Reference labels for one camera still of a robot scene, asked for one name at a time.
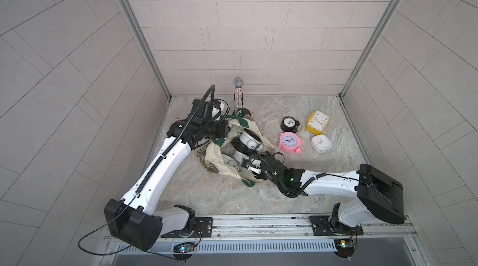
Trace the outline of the canvas bag with green handles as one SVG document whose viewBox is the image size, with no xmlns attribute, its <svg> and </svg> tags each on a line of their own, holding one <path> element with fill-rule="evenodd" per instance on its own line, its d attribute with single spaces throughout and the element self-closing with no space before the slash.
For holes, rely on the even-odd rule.
<svg viewBox="0 0 478 266">
<path fill-rule="evenodd" d="M 222 154 L 230 155 L 237 160 L 240 165 L 243 159 L 248 160 L 251 154 L 257 154 L 261 156 L 270 156 L 275 151 L 275 146 L 260 132 L 260 129 L 256 125 L 250 114 L 245 117 L 238 117 L 229 115 L 227 117 L 229 121 L 230 132 L 225 139 L 214 139 L 211 143 L 196 150 L 196 155 L 200 159 L 203 167 L 212 173 L 219 175 L 230 176 L 239 180 L 242 180 L 247 185 L 254 185 L 255 183 L 261 183 L 265 180 L 259 179 L 259 174 L 242 168 L 241 172 L 236 171 L 233 167 L 224 163 Z M 264 145 L 264 150 L 261 153 L 251 151 L 239 141 L 239 136 L 244 129 L 249 129 L 258 135 Z"/>
</svg>

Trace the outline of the pink twin-bell alarm clock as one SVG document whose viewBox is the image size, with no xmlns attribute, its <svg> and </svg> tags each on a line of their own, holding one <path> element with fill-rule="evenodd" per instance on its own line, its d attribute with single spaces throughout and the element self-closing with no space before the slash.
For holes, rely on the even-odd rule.
<svg viewBox="0 0 478 266">
<path fill-rule="evenodd" d="M 292 132 L 281 133 L 278 147 L 287 153 L 294 154 L 301 154 L 304 149 L 302 140 Z"/>
</svg>

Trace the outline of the small black alarm clock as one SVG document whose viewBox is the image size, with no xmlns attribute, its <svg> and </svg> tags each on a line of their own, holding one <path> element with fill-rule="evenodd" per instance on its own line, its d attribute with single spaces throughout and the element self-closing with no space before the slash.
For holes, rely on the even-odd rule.
<svg viewBox="0 0 478 266">
<path fill-rule="evenodd" d="M 283 132 L 292 132 L 297 133 L 300 126 L 300 122 L 291 116 L 286 116 L 283 118 L 280 124 L 280 128 Z"/>
</svg>

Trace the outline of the white square alarm clock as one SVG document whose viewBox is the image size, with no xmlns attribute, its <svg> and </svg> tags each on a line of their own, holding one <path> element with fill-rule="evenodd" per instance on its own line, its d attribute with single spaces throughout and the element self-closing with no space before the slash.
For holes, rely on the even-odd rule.
<svg viewBox="0 0 478 266">
<path fill-rule="evenodd" d="M 324 134 L 316 135 L 311 139 L 311 146 L 319 154 L 326 153 L 333 148 L 332 141 Z"/>
</svg>

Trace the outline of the yellow square alarm clock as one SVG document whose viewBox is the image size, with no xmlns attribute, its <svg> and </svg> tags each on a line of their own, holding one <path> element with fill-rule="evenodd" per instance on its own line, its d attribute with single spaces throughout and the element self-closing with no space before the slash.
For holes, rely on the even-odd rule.
<svg viewBox="0 0 478 266">
<path fill-rule="evenodd" d="M 306 121 L 306 130 L 314 135 L 321 135 L 326 130 L 332 117 L 316 110 Z"/>
</svg>

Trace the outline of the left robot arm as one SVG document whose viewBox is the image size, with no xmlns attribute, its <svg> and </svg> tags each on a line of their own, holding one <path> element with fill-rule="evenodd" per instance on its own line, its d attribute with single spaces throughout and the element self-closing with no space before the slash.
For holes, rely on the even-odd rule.
<svg viewBox="0 0 478 266">
<path fill-rule="evenodd" d="M 104 208 L 113 237 L 147 251 L 158 237 L 170 232 L 190 236 L 195 230 L 195 211 L 176 205 L 154 215 L 156 205 L 181 162 L 202 139 L 226 138 L 229 122 L 188 122 L 171 125 L 160 152 L 137 183 L 121 200 L 109 200 Z"/>
</svg>

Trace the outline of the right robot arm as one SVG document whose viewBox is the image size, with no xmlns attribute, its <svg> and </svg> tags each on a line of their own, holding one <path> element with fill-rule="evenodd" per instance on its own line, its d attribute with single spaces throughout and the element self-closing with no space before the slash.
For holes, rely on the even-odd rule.
<svg viewBox="0 0 478 266">
<path fill-rule="evenodd" d="M 350 198 L 334 205 L 331 226 L 341 224 L 354 228 L 374 218 L 389 224 L 404 224 L 407 219 L 403 204 L 403 185 L 384 172 L 367 164 L 357 171 L 318 173 L 288 168 L 271 155 L 253 154 L 248 162 L 255 163 L 257 177 L 272 181 L 288 198 L 312 195 L 335 195 Z"/>
</svg>

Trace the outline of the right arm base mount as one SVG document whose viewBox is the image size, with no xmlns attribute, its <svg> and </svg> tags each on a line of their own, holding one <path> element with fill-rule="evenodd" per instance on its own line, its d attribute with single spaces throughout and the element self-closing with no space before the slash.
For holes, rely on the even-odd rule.
<svg viewBox="0 0 478 266">
<path fill-rule="evenodd" d="M 362 236 L 361 226 L 349 227 L 339 222 L 338 211 L 340 203 L 334 205 L 332 214 L 326 216 L 310 216 L 312 230 L 315 236 Z"/>
</svg>

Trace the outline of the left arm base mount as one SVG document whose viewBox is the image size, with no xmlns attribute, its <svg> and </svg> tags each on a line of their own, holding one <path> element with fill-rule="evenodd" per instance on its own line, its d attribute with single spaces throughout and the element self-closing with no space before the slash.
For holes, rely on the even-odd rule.
<svg viewBox="0 0 478 266">
<path fill-rule="evenodd" d="M 211 237 L 212 235 L 212 217 L 195 217 L 194 220 L 188 220 L 183 229 L 171 231 L 161 235 L 161 238 L 192 238 Z"/>
</svg>

